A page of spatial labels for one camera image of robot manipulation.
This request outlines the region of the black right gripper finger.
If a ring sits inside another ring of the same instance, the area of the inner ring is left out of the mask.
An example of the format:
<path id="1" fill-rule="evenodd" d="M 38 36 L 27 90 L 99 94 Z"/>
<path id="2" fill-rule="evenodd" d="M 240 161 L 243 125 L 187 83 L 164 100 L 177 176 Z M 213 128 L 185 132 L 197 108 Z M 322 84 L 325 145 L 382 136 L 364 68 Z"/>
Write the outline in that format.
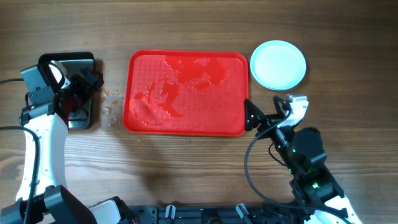
<path id="1" fill-rule="evenodd" d="M 274 106 L 276 109 L 276 114 L 280 117 L 289 116 L 291 113 L 290 102 L 284 100 L 280 96 L 273 97 Z"/>
<path id="2" fill-rule="evenodd" d="M 264 113 L 248 98 L 244 100 L 245 131 L 257 128 L 264 119 Z"/>

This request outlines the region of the pale green plate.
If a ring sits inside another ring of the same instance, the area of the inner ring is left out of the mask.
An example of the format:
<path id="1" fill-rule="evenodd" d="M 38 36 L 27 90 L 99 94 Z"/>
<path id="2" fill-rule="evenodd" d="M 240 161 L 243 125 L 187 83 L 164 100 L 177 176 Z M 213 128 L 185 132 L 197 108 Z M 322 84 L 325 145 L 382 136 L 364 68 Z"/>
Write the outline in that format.
<path id="1" fill-rule="evenodd" d="M 293 44 L 270 40 L 254 50 L 249 68 L 254 79 L 263 87 L 285 91 L 304 79 L 307 62 L 303 53 Z"/>

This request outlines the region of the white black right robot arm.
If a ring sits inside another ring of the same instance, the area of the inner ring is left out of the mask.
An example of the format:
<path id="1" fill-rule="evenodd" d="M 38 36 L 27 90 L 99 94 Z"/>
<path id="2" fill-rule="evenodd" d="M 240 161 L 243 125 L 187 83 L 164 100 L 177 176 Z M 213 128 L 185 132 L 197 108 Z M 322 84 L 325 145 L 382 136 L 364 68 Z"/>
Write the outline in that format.
<path id="1" fill-rule="evenodd" d="M 276 112 L 264 114 L 249 99 L 244 101 L 245 129 L 256 129 L 250 152 L 260 139 L 270 139 L 280 156 L 276 161 L 292 175 L 289 182 L 295 200 L 276 202 L 254 185 L 245 167 L 246 179 L 266 204 L 261 209 L 262 223 L 360 223 L 344 190 L 325 165 L 327 154 L 317 128 L 295 128 L 303 120 L 309 102 L 305 95 L 273 98 Z"/>

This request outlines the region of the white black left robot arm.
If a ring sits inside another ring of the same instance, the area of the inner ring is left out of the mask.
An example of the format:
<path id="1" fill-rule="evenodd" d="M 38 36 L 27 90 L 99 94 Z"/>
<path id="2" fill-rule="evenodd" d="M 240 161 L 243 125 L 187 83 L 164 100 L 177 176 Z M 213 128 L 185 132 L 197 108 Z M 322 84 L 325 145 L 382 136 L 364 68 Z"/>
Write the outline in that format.
<path id="1" fill-rule="evenodd" d="M 21 71 L 28 88 L 18 130 L 25 133 L 25 164 L 16 202 L 1 210 L 1 223 L 39 223 L 46 213 L 56 223 L 135 223 L 136 216 L 119 198 L 90 208 L 66 187 L 65 142 L 69 115 L 90 101 L 104 81 L 88 67 L 66 78 L 53 62 Z"/>

